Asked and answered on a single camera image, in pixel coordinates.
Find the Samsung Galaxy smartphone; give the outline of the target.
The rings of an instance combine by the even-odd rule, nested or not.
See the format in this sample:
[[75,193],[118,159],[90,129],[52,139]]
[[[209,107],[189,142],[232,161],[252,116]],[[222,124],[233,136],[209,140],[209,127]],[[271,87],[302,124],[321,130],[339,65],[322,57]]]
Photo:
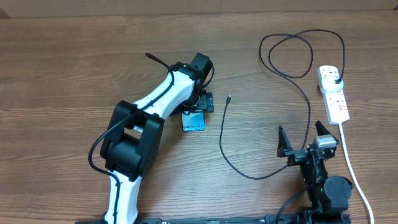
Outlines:
[[204,113],[182,113],[182,129],[185,132],[204,131]]

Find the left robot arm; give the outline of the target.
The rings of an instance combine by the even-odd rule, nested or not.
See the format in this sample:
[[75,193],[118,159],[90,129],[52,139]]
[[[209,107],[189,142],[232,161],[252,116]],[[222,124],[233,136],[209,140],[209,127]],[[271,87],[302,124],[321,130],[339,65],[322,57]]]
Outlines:
[[197,53],[190,63],[177,62],[166,69],[166,79],[145,98],[116,105],[108,129],[92,145],[101,147],[102,173],[111,181],[108,211],[100,223],[136,221],[141,180],[155,162],[169,116],[214,111],[213,96],[205,90],[214,74],[208,56]]

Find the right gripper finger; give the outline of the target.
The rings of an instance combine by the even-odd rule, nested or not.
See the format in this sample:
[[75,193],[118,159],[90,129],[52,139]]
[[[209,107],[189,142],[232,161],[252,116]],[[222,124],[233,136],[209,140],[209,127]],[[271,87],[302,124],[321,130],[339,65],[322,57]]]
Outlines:
[[279,126],[279,142],[277,146],[277,157],[287,157],[293,151],[290,141],[282,126]]
[[[329,132],[329,131],[326,129],[326,127],[324,127],[324,125],[323,125],[320,121],[317,121],[317,122],[315,123],[315,127],[316,127],[316,129],[317,129],[317,134],[318,134],[319,136],[332,135],[332,133]],[[334,135],[332,135],[332,137],[335,139],[336,143],[338,144],[338,143],[339,143],[339,140],[338,140]]]

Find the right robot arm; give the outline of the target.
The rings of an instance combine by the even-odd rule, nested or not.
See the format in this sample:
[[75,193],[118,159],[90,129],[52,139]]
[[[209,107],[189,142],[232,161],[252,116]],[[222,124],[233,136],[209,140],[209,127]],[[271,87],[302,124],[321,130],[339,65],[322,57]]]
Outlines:
[[290,215],[286,223],[350,223],[343,212],[349,207],[353,184],[346,177],[329,176],[325,161],[335,156],[339,140],[320,121],[315,123],[317,136],[312,144],[294,150],[282,126],[279,126],[277,157],[286,157],[287,166],[299,166],[305,188],[286,201],[278,211],[275,222],[280,222],[283,209],[294,199],[308,193],[310,205]]

